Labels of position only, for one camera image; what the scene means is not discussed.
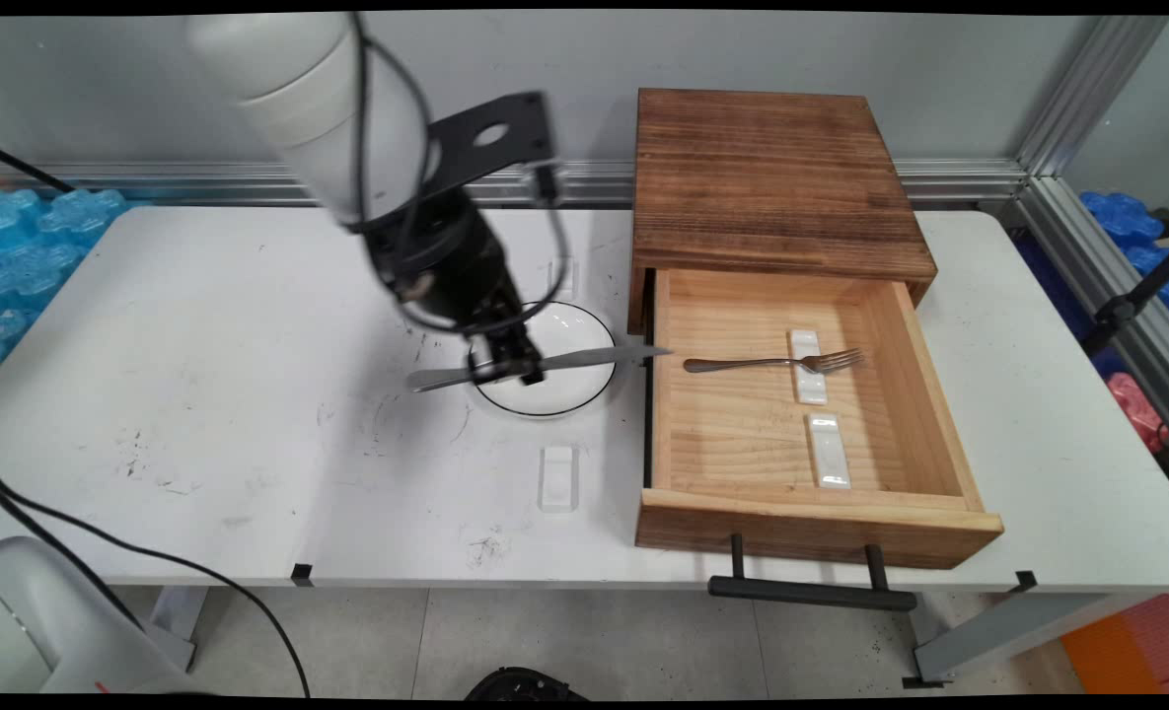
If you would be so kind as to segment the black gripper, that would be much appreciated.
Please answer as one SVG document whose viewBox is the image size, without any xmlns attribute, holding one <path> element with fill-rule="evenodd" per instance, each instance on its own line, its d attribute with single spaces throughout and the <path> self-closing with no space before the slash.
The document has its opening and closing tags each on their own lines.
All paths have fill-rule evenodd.
<svg viewBox="0 0 1169 710">
<path fill-rule="evenodd" d="M 540 350 L 524 324 L 524 298 L 509 274 L 506 250 L 466 189 L 441 189 L 364 221 L 360 235 L 378 278 L 422 328 L 471 337 L 475 386 L 545 380 Z"/>
</svg>

